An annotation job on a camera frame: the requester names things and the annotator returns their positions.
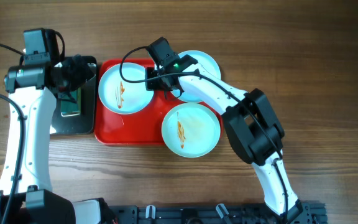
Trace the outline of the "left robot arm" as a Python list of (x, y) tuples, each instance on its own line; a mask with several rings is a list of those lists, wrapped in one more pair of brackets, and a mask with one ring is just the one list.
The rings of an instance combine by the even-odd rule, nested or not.
[(57, 95), (95, 75), (92, 56), (55, 63), (29, 60), (5, 77), (10, 126), (0, 178), (0, 223), (106, 223), (113, 213), (101, 198), (71, 202), (52, 192), (48, 153)]

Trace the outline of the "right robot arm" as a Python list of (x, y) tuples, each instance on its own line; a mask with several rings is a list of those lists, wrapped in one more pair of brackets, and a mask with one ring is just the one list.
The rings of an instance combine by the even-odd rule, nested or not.
[(283, 162), (285, 133), (266, 95), (259, 89), (248, 92), (225, 83), (189, 55), (165, 53), (151, 58), (155, 71), (147, 72), (147, 83), (154, 89), (188, 92), (218, 112), (233, 151), (253, 166), (266, 206), (283, 223), (293, 222), (302, 212), (301, 202)]

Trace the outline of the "green yellow sponge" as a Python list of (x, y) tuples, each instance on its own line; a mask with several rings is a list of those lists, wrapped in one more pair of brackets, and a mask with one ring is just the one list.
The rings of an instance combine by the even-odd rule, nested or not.
[(60, 111), (63, 117), (78, 116), (81, 114), (81, 90), (77, 89), (69, 93), (60, 93)]

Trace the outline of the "light blue plate front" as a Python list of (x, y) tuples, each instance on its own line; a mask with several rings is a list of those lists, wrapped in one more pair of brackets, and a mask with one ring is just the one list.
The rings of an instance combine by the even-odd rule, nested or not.
[(196, 158), (211, 152), (221, 136), (217, 115), (198, 103), (184, 103), (172, 108), (162, 121), (165, 145), (173, 153)]

